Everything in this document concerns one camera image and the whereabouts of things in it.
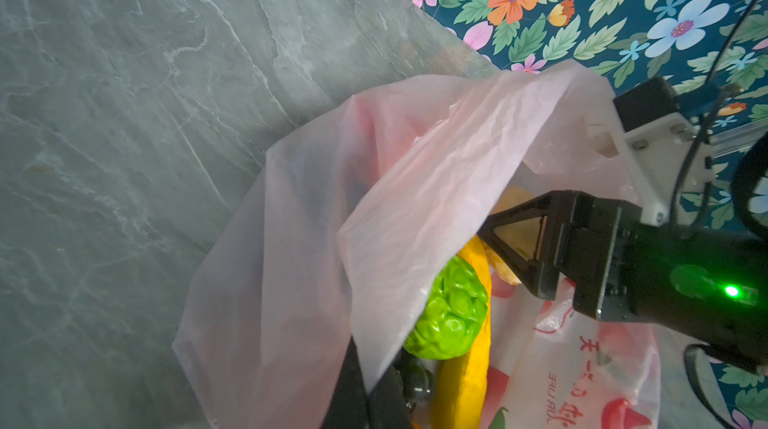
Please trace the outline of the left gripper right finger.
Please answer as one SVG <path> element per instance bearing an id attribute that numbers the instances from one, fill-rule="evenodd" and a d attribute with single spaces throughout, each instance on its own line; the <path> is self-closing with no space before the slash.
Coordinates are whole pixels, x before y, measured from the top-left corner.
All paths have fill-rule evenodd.
<path id="1" fill-rule="evenodd" d="M 369 427 L 412 429 L 412 412 L 405 405 L 399 374 L 392 366 L 368 398 Z"/>

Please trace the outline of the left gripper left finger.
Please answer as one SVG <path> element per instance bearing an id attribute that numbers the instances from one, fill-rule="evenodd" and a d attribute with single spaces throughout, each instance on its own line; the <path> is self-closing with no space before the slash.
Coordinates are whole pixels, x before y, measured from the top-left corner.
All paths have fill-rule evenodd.
<path id="1" fill-rule="evenodd" d="M 357 347 L 351 339 L 320 428 L 366 429 L 368 427 L 368 396 L 363 383 Z"/>

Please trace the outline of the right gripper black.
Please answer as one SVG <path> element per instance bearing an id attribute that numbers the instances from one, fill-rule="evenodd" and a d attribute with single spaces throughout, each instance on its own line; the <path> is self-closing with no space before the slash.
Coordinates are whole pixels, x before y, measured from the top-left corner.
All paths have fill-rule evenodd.
<path id="1" fill-rule="evenodd" d="M 554 300 L 559 275 L 539 254 L 539 234 L 561 233 L 558 268 L 575 284 L 574 309 L 602 322 L 640 322 L 630 309 L 624 261 L 640 214 L 639 206 L 624 200 L 553 190 L 492 212 L 478 236 L 533 296 Z M 533 257 L 523 258 L 501 234 L 538 234 Z"/>

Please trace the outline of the pink plastic bag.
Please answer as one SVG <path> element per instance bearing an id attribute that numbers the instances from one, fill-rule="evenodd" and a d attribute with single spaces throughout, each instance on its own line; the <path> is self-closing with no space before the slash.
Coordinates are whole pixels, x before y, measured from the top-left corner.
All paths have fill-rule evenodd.
<path id="1" fill-rule="evenodd" d="M 423 75 L 375 87 L 274 146 L 198 268 L 173 343 L 212 428 L 320 428 L 351 339 L 367 396 L 442 267 L 511 184 L 635 201 L 584 118 L 609 81 Z"/>

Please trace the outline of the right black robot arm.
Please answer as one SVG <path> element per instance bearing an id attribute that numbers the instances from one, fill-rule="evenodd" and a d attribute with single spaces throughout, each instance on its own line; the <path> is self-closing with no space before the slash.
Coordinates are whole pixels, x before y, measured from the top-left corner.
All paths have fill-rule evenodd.
<path id="1" fill-rule="evenodd" d="M 767 223 L 751 212 L 766 173 L 760 139 L 731 182 L 743 232 L 646 225 L 632 203 L 556 190 L 490 215 L 479 236 L 538 298 L 566 277 L 585 316 L 691 336 L 684 367 L 702 397 L 698 353 L 754 374 L 767 366 Z"/>

